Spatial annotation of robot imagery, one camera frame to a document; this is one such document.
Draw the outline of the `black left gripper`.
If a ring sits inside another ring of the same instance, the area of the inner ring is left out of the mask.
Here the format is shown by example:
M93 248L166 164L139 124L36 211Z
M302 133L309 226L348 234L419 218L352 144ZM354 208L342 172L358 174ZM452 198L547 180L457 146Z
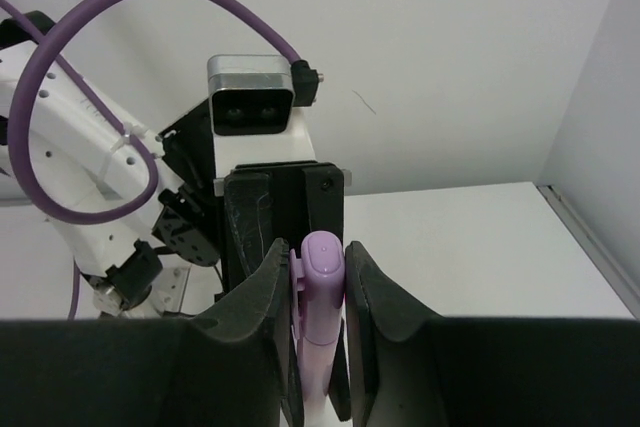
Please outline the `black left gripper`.
M313 231L344 235L343 170L328 162L242 165L222 184L222 279L226 293L257 270L277 238L295 251Z

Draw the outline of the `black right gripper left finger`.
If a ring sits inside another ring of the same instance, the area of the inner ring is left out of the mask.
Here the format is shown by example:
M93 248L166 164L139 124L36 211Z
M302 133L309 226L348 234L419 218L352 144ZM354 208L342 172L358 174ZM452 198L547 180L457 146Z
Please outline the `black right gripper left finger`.
M289 247L196 317L6 321L5 426L277 426L304 422Z

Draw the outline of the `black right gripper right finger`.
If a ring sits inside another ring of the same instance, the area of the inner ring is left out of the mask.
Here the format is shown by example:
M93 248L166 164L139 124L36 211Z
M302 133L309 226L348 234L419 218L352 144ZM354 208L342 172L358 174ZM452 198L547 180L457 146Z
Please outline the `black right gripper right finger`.
M345 252L357 426L635 426L635 320L448 317Z

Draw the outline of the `purple correction tape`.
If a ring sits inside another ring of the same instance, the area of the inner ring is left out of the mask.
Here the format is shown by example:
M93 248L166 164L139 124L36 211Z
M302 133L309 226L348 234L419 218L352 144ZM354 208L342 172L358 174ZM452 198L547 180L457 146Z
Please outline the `purple correction tape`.
M290 252L292 330L296 342L304 424L324 416L335 351L340 338L345 260L341 241L314 231Z

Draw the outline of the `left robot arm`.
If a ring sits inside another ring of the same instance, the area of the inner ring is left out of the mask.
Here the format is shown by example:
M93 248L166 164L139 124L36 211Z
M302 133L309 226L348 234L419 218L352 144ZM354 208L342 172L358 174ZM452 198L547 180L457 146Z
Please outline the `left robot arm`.
M18 42L1 50L1 115L9 113L18 79L27 61L36 49L31 40ZM148 182L148 171L140 154L125 141L121 134L104 119L91 101L71 81L58 64L46 72L43 86L36 94L29 135L30 159L37 180L45 193L64 207L95 213L115 208L115 200L107 200L103 188L110 188L125 201L136 197ZM47 216L48 221L67 244L73 259L73 281L68 320L82 317L96 318L98 307L115 307L115 293L100 304L93 297L89 279L106 276L107 268L120 267L134 253L134 241L142 240L152 247L161 242L152 240L154 227L161 213L157 200L163 189L177 193L186 182L187 174L174 173L165 162L168 153L161 147L160 134L135 119L108 96L106 106L120 119L130 133L151 152L159 172L159 186L155 197L141 209L123 219L99 225L81 226L64 223ZM232 167L241 164L316 160L310 134L302 108L294 108L287 127L282 133L253 136L223 136L214 134L213 141L197 141L196 150L213 155L220 148L214 166L221 167L219 177L229 174ZM161 314L179 313L183 304L190 273L196 266L196 256L178 260L170 255L162 260L163 270L151 284L151 291L140 306L119 312L124 317L159 317Z

